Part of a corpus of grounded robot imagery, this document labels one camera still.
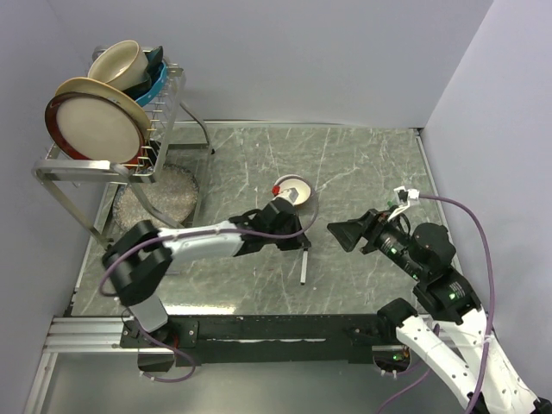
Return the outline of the white pen black tip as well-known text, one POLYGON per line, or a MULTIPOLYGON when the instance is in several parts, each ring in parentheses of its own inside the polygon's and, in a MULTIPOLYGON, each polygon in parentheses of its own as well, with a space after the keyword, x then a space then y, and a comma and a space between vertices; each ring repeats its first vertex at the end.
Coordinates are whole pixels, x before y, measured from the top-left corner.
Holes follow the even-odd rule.
POLYGON ((301 261, 301 271, 300 271, 300 285, 305 285, 307 280, 307 269, 308 269, 308 257, 309 257, 309 250, 304 249, 302 254, 302 261, 301 261))

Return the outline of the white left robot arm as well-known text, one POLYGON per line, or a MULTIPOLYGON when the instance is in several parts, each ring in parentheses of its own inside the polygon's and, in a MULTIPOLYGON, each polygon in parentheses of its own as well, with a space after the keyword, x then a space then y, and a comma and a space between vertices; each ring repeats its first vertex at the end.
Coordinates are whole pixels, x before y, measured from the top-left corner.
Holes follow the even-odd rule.
POLYGON ((156 291, 172 265, 256 254, 271 244, 280 251, 307 250, 311 242, 305 231, 296 207, 283 198, 203 227, 156 228, 144 220, 103 255, 99 292, 118 298, 134 316, 141 337, 159 347, 170 339, 172 326, 156 291))

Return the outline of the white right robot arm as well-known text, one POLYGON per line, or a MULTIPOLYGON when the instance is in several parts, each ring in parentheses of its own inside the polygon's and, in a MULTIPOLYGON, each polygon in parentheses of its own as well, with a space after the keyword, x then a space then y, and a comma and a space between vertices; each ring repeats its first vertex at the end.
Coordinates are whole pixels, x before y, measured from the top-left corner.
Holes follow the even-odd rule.
POLYGON ((450 348, 414 308, 399 298, 378 312, 377 331, 387 343, 418 354, 469 413, 549 413, 551 403, 521 379, 487 332, 489 312, 468 280, 452 265, 456 250, 448 230, 436 223, 412 228, 394 208, 330 223, 328 231, 346 252, 360 240, 363 254, 378 251, 412 277, 413 293, 433 324, 448 335, 450 348))

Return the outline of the small cream bowl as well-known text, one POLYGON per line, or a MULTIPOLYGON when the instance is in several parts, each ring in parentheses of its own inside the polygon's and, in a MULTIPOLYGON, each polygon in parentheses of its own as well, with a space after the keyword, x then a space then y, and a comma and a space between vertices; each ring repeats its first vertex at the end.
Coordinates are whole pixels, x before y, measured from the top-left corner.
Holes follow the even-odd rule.
POLYGON ((312 194, 312 189, 306 183, 305 179, 295 174, 286 174, 278 178, 273 186, 275 185, 279 185, 281 188, 295 187, 298 190, 300 198, 298 204, 294 206, 306 203, 312 194))

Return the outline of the speckled grey plate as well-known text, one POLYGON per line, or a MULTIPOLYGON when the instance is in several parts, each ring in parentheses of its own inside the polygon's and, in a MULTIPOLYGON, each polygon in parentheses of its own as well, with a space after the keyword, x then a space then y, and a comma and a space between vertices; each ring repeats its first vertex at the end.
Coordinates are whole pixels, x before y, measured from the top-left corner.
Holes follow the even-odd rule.
MULTIPOLYGON (((183 224, 194 211, 198 200, 199 187, 194 174, 183 166, 165 164, 159 179, 152 184, 139 184, 148 201, 161 213, 183 224)), ((112 215, 122 231, 143 220, 151 220, 154 227, 166 224, 152 216, 126 185, 116 193, 112 215)))

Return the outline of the black base bar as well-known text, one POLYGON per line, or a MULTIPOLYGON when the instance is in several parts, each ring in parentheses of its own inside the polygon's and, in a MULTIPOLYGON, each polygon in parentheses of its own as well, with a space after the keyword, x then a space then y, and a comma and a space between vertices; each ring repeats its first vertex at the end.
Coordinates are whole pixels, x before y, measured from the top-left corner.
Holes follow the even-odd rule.
POLYGON ((410 352, 391 336, 375 314, 353 315, 196 315, 169 318, 152 337, 140 333, 133 320, 124 323, 120 345, 139 352, 148 371, 174 360, 191 364, 346 361, 396 362, 404 368, 410 352), (172 358, 171 348, 180 350, 172 358))

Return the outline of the metal dish rack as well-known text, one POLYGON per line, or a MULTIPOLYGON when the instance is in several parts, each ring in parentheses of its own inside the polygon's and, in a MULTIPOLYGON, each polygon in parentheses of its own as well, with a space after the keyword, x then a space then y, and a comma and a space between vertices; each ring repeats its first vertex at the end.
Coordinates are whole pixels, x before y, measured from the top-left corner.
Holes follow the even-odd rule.
POLYGON ((107 249, 113 239, 104 232, 108 215, 111 212, 113 196, 109 191, 126 185, 137 196, 141 206, 152 216, 169 228, 183 227, 175 219, 155 208, 140 188, 141 184, 150 185, 159 180, 161 170, 166 164, 166 155, 172 150, 204 150, 206 159, 204 171, 209 171, 211 155, 215 149, 210 142, 210 133, 204 120, 198 116, 183 100, 185 72, 182 67, 164 57, 163 71, 166 79, 160 85, 159 93, 144 107, 149 116, 149 137, 141 147, 138 161, 130 164, 111 163, 107 160, 73 160, 62 153, 57 144, 48 150, 46 158, 35 162, 32 174, 57 202, 90 234, 97 244, 107 249), (202 142, 176 141, 177 109, 182 109, 203 130, 202 142), (59 182, 105 183, 106 191, 95 222, 91 222, 73 201, 57 186, 59 182))

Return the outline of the blue dish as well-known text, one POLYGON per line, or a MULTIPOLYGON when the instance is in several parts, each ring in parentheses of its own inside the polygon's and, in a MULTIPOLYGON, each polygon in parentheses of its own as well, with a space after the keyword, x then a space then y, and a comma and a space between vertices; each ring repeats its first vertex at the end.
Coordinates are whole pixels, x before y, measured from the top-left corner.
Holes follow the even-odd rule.
POLYGON ((160 94, 162 89, 165 87, 168 77, 168 66, 164 60, 161 61, 161 64, 155 73, 151 87, 148 91, 144 91, 140 96, 135 98, 135 102, 141 107, 149 104, 154 100, 154 98, 160 94))

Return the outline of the black dish in rack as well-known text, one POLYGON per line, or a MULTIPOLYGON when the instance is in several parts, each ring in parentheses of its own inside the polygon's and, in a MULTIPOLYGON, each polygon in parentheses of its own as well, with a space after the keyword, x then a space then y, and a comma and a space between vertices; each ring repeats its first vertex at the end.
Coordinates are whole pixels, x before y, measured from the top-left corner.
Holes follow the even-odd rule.
POLYGON ((138 84, 127 89, 127 94, 130 96, 141 95, 151 88, 154 75, 163 61, 164 48, 158 46, 149 52, 146 52, 147 66, 144 72, 144 78, 138 84))

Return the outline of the red rimmed white plate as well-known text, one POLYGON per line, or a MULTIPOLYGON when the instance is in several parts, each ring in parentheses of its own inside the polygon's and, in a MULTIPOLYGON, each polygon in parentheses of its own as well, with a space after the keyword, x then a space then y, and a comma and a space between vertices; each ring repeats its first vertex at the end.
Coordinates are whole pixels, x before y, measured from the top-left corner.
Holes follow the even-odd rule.
POLYGON ((129 114, 109 99, 83 92, 53 97, 44 112, 47 132, 73 160, 134 164, 143 133, 129 114))

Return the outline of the large beige bowl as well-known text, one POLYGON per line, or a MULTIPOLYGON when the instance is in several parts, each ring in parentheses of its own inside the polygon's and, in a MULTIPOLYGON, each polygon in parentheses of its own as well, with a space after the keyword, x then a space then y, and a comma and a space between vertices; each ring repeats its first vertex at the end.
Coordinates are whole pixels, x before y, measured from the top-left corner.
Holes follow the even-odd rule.
POLYGON ((88 77, 124 91, 147 78, 147 64, 147 56, 136 41, 120 41, 94 60, 88 77))

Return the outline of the beige plate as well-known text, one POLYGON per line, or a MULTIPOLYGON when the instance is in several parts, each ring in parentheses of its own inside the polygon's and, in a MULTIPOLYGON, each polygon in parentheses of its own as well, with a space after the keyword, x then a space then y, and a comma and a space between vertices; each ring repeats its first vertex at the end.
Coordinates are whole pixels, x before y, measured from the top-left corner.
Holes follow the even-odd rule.
POLYGON ((76 77, 63 82, 57 88, 55 96, 68 92, 82 92, 104 97, 114 104, 117 104, 121 109, 126 111, 137 124, 139 130, 143 134, 144 140, 149 140, 152 123, 147 113, 135 100, 122 91, 93 78, 76 77))

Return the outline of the aluminium rail frame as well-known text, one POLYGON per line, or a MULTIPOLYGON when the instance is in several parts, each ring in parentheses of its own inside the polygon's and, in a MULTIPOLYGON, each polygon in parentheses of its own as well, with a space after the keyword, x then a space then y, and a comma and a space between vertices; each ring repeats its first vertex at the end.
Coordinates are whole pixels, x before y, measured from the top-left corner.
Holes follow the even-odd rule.
MULTIPOLYGON (((356 248, 361 250, 366 245, 365 240, 360 240, 356 245, 356 248)), ((492 317, 493 307, 483 307, 485 311, 488 311, 490 316, 487 322, 487 332, 493 333, 492 329, 492 317)), ((136 322, 130 310, 129 315, 122 319, 111 319, 108 317, 62 317, 53 320, 51 327, 48 331, 47 343, 45 349, 49 353, 61 354, 70 352, 88 352, 99 353, 102 351, 124 351, 136 349, 124 349, 120 345, 120 336, 124 323, 129 320, 136 322)), ((439 327, 433 324, 431 316, 425 311, 424 315, 420 315, 423 321, 432 328, 432 330, 439 335, 439 337, 452 348, 454 344, 449 340, 448 335, 441 332, 439 327)), ((152 333, 147 333, 139 329, 151 343, 156 346, 160 346, 162 343, 152 337, 152 333)), ((179 355, 181 352, 177 348, 171 348, 172 358, 179 355)), ((144 367, 140 367, 141 374, 152 381, 162 382, 166 378, 166 372, 171 366, 177 366, 174 360, 168 362, 164 367, 157 367, 153 371, 148 371, 144 367)), ((198 365, 191 364, 190 368, 196 368, 198 365)))

